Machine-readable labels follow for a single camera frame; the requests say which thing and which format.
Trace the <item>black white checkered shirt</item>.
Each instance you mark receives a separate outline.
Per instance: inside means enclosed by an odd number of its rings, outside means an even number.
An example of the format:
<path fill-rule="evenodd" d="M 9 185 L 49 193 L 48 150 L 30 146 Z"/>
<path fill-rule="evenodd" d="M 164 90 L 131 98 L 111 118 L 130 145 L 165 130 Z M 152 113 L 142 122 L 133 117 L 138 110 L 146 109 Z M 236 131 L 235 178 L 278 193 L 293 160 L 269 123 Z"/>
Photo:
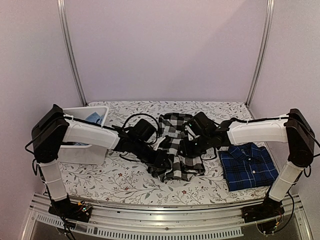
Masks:
<path fill-rule="evenodd" d="M 205 166 L 200 157 L 188 158 L 180 155 L 180 142 L 188 138 L 183 132 L 183 125 L 193 116 L 184 113 L 166 113 L 161 114 L 158 118 L 159 136 L 169 138 L 166 146 L 159 148 L 169 154 L 171 163 L 170 169 L 159 169 L 149 166 L 147 172 L 152 177 L 159 179 L 161 182 L 169 180 L 190 181 L 195 176 L 202 176 L 205 173 Z"/>

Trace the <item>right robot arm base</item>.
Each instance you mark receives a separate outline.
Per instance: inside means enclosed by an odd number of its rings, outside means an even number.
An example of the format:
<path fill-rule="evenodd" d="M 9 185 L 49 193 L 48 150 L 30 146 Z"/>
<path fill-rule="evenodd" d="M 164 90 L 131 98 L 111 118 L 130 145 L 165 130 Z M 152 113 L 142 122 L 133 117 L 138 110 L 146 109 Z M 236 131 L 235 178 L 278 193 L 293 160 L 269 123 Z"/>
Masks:
<path fill-rule="evenodd" d="M 241 217 L 245 223 L 257 223 L 257 229 L 264 235 L 274 234 L 284 219 L 282 201 L 266 197 L 262 203 L 241 208 Z"/>

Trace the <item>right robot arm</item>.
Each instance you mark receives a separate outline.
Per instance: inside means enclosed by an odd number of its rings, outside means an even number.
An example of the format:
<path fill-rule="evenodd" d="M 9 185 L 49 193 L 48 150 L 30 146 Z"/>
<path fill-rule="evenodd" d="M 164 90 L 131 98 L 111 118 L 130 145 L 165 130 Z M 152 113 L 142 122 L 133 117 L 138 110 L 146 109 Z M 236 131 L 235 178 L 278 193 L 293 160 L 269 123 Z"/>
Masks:
<path fill-rule="evenodd" d="M 282 143 L 288 145 L 288 159 L 271 185 L 267 199 L 259 206 L 262 218 L 269 218 L 278 210 L 278 203 L 314 160 L 315 134 L 296 108 L 275 117 L 253 120 L 231 118 L 221 123 L 209 119 L 203 112 L 183 124 L 186 137 L 179 145 L 179 153 L 187 158 L 199 157 L 208 149 L 235 147 L 247 143 Z"/>

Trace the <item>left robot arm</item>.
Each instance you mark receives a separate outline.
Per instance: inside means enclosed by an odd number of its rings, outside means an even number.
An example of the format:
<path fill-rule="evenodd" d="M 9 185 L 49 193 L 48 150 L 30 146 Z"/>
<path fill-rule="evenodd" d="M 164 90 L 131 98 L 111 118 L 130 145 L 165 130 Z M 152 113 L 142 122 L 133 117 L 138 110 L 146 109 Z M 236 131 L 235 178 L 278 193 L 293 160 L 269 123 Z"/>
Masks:
<path fill-rule="evenodd" d="M 171 168 L 169 155 L 158 148 L 159 142 L 150 142 L 158 136 L 157 128 L 145 119 L 134 126 L 106 126 L 89 122 L 86 116 L 93 113 L 92 107 L 61 108 L 54 104 L 46 115 L 33 127 L 30 153 L 34 156 L 43 175 L 43 182 L 55 201 L 55 209 L 63 216 L 74 213 L 74 205 L 67 199 L 58 159 L 75 159 L 87 164 L 89 159 L 103 159 L 108 150 L 130 153 L 149 167 L 167 170 Z"/>

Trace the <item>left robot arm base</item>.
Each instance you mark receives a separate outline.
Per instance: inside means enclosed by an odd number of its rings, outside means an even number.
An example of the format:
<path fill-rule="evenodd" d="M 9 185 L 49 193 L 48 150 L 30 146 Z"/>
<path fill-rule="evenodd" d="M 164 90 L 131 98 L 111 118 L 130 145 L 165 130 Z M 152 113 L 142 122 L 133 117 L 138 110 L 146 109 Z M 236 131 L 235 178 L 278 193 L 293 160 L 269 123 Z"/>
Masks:
<path fill-rule="evenodd" d="M 73 203 L 67 195 L 63 200 L 51 200 L 48 212 L 64 219 L 88 223 L 92 210 L 91 203 L 85 203 L 83 200 Z"/>

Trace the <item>floral patterned table cloth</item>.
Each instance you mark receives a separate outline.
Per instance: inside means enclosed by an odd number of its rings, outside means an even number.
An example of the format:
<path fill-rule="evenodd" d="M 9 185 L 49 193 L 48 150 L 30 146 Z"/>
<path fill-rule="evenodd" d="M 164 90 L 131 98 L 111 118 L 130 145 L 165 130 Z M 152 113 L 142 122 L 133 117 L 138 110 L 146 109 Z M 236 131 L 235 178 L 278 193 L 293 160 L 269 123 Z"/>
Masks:
<path fill-rule="evenodd" d="M 131 115 L 152 122 L 161 114 L 204 112 L 219 123 L 230 118 L 251 119 L 241 102 L 210 101 L 106 101 L 91 102 L 91 106 L 107 106 L 107 125 L 122 125 Z M 217 205 L 262 199 L 266 187 L 229 191 L 219 159 L 209 150 L 204 156 L 205 173 L 190 181 L 161 182 L 152 177 L 146 165 L 120 158 L 109 151 L 99 165 L 60 163 L 63 182 L 71 197 L 97 202 L 137 205 L 191 206 Z"/>

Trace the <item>folded blue plaid shirt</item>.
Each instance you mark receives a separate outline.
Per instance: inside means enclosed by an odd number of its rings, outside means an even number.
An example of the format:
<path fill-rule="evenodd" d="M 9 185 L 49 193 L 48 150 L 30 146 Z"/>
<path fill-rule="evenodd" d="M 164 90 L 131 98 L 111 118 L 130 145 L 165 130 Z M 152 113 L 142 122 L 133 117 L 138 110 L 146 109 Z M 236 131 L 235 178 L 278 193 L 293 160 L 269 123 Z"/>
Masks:
<path fill-rule="evenodd" d="M 265 146 L 249 142 L 218 152 L 229 191 L 271 186 L 279 173 Z"/>

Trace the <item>light blue shirt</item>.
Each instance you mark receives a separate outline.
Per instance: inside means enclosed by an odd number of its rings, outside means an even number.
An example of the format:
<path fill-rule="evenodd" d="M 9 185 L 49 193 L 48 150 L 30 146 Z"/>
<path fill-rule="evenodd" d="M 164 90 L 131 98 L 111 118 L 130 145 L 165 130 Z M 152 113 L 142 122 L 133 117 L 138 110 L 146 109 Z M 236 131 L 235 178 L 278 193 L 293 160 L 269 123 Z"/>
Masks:
<path fill-rule="evenodd" d="M 104 117 L 105 117 L 104 114 L 99 115 L 97 112 L 94 112 L 91 115 L 89 115 L 85 120 L 90 123 L 96 123 L 98 125 L 101 125 Z M 74 143 L 72 143 L 72 145 L 74 145 L 74 146 L 87 146 L 88 144 L 82 143 L 82 142 L 74 142 Z"/>

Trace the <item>white plastic bin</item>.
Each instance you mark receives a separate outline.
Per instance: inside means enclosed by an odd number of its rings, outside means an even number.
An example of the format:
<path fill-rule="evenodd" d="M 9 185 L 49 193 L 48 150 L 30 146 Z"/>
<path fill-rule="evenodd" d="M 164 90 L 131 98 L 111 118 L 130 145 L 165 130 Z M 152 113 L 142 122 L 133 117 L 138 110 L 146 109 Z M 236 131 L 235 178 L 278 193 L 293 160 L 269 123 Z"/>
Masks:
<path fill-rule="evenodd" d="M 99 115 L 104 115 L 103 122 L 100 125 L 103 126 L 109 113 L 109 107 L 70 107 L 64 108 L 63 112 L 81 120 L 85 120 L 89 115 L 97 112 Z M 104 162 L 107 152 L 108 150 L 102 146 L 92 144 L 72 145 L 72 143 L 65 143 L 60 147 L 57 160 L 61 163 L 69 164 L 100 165 Z"/>

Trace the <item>right aluminium corner post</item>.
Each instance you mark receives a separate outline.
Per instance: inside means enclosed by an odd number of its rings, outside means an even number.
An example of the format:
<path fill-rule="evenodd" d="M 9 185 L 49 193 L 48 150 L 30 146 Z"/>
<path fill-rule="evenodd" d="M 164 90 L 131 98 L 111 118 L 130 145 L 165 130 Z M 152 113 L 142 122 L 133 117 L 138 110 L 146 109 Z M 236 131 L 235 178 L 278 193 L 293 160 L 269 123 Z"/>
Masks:
<path fill-rule="evenodd" d="M 245 101 L 245 105 L 248 109 L 251 107 L 253 103 L 254 95 L 258 86 L 261 70 L 263 67 L 263 63 L 264 63 L 264 59 L 265 59 L 265 55 L 268 47 L 268 41 L 270 37 L 272 22 L 273 22 L 274 8 L 275 8 L 275 1 L 268 0 L 266 5 L 262 38 L 260 42 L 258 56 L 257 56 L 256 64 L 254 67 L 251 84 L 249 86 L 248 95 Z"/>

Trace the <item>aluminium corner post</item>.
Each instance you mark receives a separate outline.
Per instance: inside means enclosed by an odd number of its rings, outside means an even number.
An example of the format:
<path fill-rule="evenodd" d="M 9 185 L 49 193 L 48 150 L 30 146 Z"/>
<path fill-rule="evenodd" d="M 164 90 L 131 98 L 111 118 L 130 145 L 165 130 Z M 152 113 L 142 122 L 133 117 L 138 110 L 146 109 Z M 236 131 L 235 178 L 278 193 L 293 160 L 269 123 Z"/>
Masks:
<path fill-rule="evenodd" d="M 268 41 L 270 37 L 272 22 L 273 22 L 274 8 L 275 8 L 275 1 L 268 0 L 266 5 L 262 38 L 260 42 L 258 56 L 257 56 L 256 64 L 254 67 L 251 84 L 249 86 L 248 95 L 245 101 L 245 105 L 248 109 L 251 107 L 253 103 L 254 95 L 258 86 L 261 70 L 263 67 L 263 63 L 264 63 L 264 59 L 265 59 L 265 55 L 268 47 Z"/>
<path fill-rule="evenodd" d="M 65 1 L 57 0 L 56 2 L 57 2 L 58 16 L 59 16 L 62 36 L 65 44 L 66 54 L 69 61 L 73 81 L 74 81 L 81 105 L 86 106 L 88 103 L 86 100 L 84 88 L 82 86 L 82 82 L 81 82 L 81 78 L 80 78 L 80 74 L 78 71 L 77 62 L 76 62 L 76 58 L 73 50 Z"/>

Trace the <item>left aluminium corner post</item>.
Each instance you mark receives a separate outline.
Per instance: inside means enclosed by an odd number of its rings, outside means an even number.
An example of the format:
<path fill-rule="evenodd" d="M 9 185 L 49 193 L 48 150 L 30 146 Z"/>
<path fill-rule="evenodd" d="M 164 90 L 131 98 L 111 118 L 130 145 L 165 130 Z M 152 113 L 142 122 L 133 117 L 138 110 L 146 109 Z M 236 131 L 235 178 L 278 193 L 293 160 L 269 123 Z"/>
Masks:
<path fill-rule="evenodd" d="M 76 62 L 76 58 L 73 50 L 65 1 L 57 0 L 56 2 L 57 2 L 58 16 L 59 16 L 62 36 L 65 44 L 66 54 L 69 61 L 73 81 L 74 81 L 81 105 L 86 106 L 88 103 L 86 100 L 84 88 L 82 86 L 82 82 L 81 82 L 81 78 L 80 78 L 80 74 L 78 71 L 77 62 Z"/>

